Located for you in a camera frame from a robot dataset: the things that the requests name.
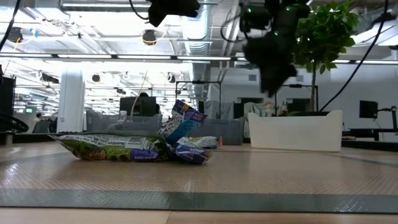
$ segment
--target white planter box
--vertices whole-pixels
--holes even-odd
[[[343,112],[327,116],[266,117],[248,114],[251,147],[339,152]]]

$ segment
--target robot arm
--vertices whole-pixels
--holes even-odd
[[[261,92],[269,97],[282,86],[288,77],[295,77],[293,48],[299,19],[310,14],[307,1],[266,0],[264,7],[241,6],[241,31],[248,38],[243,47],[245,58],[260,69]],[[264,37],[250,38],[250,29],[265,29],[271,22],[271,31]]]

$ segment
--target crumpled snack bag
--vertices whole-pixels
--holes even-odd
[[[174,153],[177,157],[193,164],[204,164],[213,155],[211,149],[200,148],[190,143],[176,143]]]
[[[161,136],[72,134],[52,137],[74,156],[86,160],[160,162],[169,160],[171,155]]]
[[[205,137],[182,137],[178,140],[179,144],[193,144],[196,147],[204,148],[204,149],[217,149],[222,146],[222,137],[217,138],[213,136],[205,136]]]
[[[206,118],[207,115],[190,110],[188,105],[177,100],[172,110],[172,119],[160,129],[159,134],[163,135],[167,143],[174,145],[189,131],[202,125]]]

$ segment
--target computer monitor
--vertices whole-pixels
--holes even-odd
[[[360,118],[377,118],[378,103],[375,101],[359,101]]]
[[[127,115],[131,116],[131,108],[135,100],[135,97],[120,98],[119,111],[127,111]],[[155,116],[156,113],[156,97],[143,96],[137,99],[133,116]]]

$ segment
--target floor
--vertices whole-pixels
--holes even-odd
[[[81,161],[55,142],[15,144],[0,147],[0,207],[7,207],[0,217],[10,223],[41,215],[65,217],[65,223],[115,217],[138,223],[397,223],[390,215],[398,213],[397,170],[398,154],[361,149],[223,146],[196,166]]]

